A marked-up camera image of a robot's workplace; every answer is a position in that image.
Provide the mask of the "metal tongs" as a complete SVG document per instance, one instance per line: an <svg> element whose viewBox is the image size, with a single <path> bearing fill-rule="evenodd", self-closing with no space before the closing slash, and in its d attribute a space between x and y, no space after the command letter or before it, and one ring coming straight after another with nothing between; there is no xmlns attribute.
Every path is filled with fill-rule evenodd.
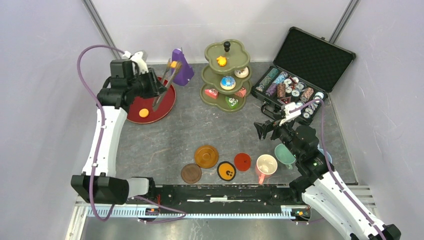
<svg viewBox="0 0 424 240"><path fill-rule="evenodd" d="M172 59L169 58L167 65L166 65L166 69L164 71L163 76L161 77L161 79L163 80L163 82L159 82L161 84L160 89L159 89L159 94L158 96L156 96L153 100L152 103L152 110L154 112L156 112L163 100L163 98L165 97L167 91L170 89L171 84L173 83L173 80L175 78L175 76L178 74L180 67L182 66L182 64L180 62L179 66L177 68L170 68L169 67L169 62L171 62Z"/></svg>

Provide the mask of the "orange round cookie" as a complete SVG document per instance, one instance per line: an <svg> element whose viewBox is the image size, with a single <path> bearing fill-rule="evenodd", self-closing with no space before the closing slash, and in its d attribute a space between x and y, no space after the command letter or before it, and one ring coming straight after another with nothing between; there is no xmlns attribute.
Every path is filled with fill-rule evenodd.
<svg viewBox="0 0 424 240"><path fill-rule="evenodd" d="M139 115L141 118L146 118L146 117L148 117L148 116L149 116L149 114L150 114L150 111L149 111L147 108L142 108L142 109L138 112L138 115Z"/></svg>

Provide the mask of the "orange square pastry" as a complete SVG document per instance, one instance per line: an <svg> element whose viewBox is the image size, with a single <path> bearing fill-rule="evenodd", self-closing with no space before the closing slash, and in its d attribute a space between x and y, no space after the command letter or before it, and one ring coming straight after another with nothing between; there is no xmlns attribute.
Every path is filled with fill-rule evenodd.
<svg viewBox="0 0 424 240"><path fill-rule="evenodd" d="M171 61L171 62L168 63L168 66L171 69L175 69L175 68L177 68L179 66L179 63L177 61Z"/></svg>

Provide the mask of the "green cake slice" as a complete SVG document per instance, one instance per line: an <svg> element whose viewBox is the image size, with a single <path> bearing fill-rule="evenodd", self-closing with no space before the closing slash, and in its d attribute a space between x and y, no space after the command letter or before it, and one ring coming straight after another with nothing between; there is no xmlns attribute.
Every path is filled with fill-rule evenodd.
<svg viewBox="0 0 424 240"><path fill-rule="evenodd" d="M227 104L227 106L229 107L229 109L234 110L238 107L239 104L239 100L234 98L234 97L229 97L226 96L225 97L225 102Z"/></svg>

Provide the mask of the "pink roll cake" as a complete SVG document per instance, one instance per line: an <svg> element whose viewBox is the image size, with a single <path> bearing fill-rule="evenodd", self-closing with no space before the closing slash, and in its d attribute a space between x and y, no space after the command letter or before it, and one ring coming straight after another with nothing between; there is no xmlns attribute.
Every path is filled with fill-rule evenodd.
<svg viewBox="0 0 424 240"><path fill-rule="evenodd" d="M242 87L239 91L235 93L237 97L244 98L247 95L247 89Z"/></svg>

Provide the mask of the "chocolate cream donut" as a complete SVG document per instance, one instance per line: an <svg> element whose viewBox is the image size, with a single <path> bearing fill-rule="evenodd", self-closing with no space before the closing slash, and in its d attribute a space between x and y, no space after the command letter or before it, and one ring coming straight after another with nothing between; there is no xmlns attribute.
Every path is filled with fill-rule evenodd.
<svg viewBox="0 0 424 240"><path fill-rule="evenodd" d="M243 69L238 69L238 70L235 70L234 71L234 75L237 78L240 78L240 79L246 78L249 75L249 73L250 73L250 71L249 71L249 68L248 67L245 67Z"/></svg>

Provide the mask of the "blue frosted donut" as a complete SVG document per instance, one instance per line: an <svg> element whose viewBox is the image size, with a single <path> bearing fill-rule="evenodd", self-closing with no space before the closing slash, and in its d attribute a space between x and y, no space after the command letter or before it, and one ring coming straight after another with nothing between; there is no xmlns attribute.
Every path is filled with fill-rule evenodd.
<svg viewBox="0 0 424 240"><path fill-rule="evenodd" d="M232 90L236 86L236 80L232 76L223 76L220 80L220 86L224 90Z"/></svg>

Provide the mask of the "pink cake slice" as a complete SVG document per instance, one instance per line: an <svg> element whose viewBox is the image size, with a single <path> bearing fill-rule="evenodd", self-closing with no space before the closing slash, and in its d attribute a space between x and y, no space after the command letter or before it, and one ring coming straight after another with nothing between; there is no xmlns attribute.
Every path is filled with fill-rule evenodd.
<svg viewBox="0 0 424 240"><path fill-rule="evenodd" d="M219 96L219 92L215 88L207 88L204 90L204 94L207 97L210 97L212 99L217 99Z"/></svg>

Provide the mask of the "small orange pastry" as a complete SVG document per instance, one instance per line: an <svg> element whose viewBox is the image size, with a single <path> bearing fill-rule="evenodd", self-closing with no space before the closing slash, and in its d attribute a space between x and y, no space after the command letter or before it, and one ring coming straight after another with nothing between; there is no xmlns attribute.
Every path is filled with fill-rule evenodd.
<svg viewBox="0 0 424 240"><path fill-rule="evenodd" d="M216 62L220 67L225 67L227 65L227 58L225 56L219 56L216 58Z"/></svg>

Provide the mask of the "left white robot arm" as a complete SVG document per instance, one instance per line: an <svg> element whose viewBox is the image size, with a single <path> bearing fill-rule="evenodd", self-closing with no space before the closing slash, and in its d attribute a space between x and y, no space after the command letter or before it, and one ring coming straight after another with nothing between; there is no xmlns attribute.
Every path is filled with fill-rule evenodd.
<svg viewBox="0 0 424 240"><path fill-rule="evenodd" d="M87 203L122 205L130 192L126 179L116 177L121 131L135 98L163 95L166 86L151 67L143 73L134 61L112 60L110 77L95 96L96 129L86 164L70 185Z"/></svg>

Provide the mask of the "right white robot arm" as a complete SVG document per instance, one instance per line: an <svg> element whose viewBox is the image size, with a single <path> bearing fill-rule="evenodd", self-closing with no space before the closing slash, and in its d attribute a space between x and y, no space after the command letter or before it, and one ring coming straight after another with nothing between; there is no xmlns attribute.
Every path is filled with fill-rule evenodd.
<svg viewBox="0 0 424 240"><path fill-rule="evenodd" d="M346 240L399 240L395 224L385 224L356 197L334 166L318 149L316 130L307 125L292 129L276 121L255 122L260 139L271 132L296 159L301 176L289 184L289 199L315 209Z"/></svg>

